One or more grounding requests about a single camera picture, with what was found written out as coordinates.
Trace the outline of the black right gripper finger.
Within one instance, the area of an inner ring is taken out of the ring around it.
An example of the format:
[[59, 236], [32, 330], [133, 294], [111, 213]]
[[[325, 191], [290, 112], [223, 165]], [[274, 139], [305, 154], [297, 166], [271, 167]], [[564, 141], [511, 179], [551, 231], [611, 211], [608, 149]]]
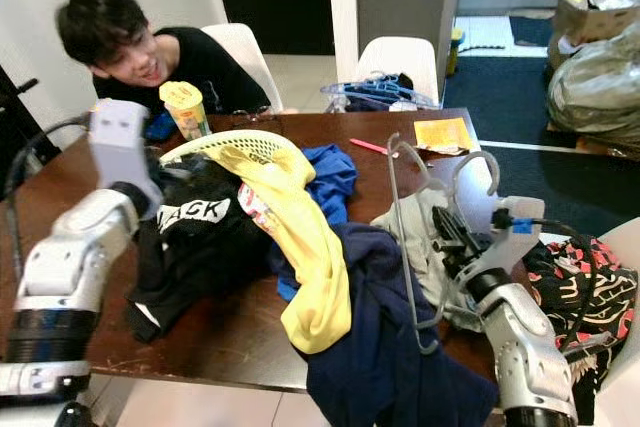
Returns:
[[476, 247], [465, 220], [448, 207], [442, 208], [442, 240], [445, 247]]
[[460, 253], [463, 250], [460, 226], [458, 220], [448, 208], [434, 206], [431, 208], [431, 223], [433, 223], [436, 239], [433, 243], [435, 252], [444, 254]]

